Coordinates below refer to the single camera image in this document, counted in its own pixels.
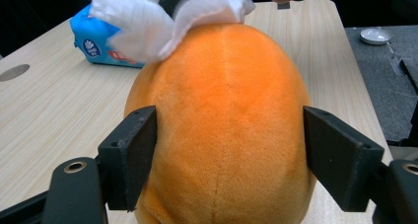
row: small white dish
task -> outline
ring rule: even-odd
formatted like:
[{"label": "small white dish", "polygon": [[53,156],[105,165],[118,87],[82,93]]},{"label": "small white dish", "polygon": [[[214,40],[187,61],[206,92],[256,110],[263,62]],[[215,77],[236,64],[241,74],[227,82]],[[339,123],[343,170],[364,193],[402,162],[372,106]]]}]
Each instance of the small white dish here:
[{"label": "small white dish", "polygon": [[383,29],[366,29],[360,33],[361,39],[370,44],[384,44],[392,39],[392,35]]}]

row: dark background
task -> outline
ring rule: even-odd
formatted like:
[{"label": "dark background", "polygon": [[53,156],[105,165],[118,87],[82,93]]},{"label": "dark background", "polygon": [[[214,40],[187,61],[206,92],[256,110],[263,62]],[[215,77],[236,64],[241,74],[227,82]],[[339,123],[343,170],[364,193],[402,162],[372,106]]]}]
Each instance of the dark background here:
[{"label": "dark background", "polygon": [[[418,0],[332,1],[346,28],[418,24]],[[89,3],[90,0],[0,0],[0,54],[6,56],[15,51]]]}]

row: gray floor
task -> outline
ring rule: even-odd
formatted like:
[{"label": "gray floor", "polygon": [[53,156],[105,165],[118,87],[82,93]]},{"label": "gray floor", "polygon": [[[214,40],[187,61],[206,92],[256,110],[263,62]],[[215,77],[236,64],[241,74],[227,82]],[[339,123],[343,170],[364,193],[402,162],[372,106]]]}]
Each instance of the gray floor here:
[{"label": "gray floor", "polygon": [[[366,87],[378,115],[386,140],[407,138],[418,94],[415,82],[408,76],[401,60],[418,69],[418,26],[383,27],[393,39],[383,45],[361,41],[360,32],[366,28],[347,28],[346,34],[356,56]],[[394,158],[410,158],[418,149],[391,149]]]}]

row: screw hole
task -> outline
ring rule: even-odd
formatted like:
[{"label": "screw hole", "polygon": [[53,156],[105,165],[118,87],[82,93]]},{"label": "screw hole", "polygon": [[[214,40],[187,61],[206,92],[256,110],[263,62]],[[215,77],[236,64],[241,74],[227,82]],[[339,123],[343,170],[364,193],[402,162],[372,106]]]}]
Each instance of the screw hole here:
[{"label": "screw hole", "polygon": [[418,166],[415,164],[404,164],[403,169],[407,172],[418,175]]},{"label": "screw hole", "polygon": [[86,167],[87,167],[87,163],[85,162],[80,162],[80,161],[73,162],[64,168],[64,172],[68,174],[78,173],[81,170],[85,169]]}]

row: plush toy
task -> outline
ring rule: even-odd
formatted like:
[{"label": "plush toy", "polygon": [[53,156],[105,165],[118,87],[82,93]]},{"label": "plush toy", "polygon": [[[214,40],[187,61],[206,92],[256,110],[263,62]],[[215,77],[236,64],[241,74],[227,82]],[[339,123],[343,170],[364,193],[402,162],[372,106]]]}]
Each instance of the plush toy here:
[{"label": "plush toy", "polygon": [[[248,1],[187,0],[172,38],[140,52],[120,45],[149,62],[125,115],[157,108],[158,141],[135,211],[139,223],[300,223],[306,215],[315,184],[303,127],[309,95],[286,52],[241,24],[253,9]],[[212,3],[212,11],[176,22],[199,3]],[[132,32],[110,42],[117,47]]]}]

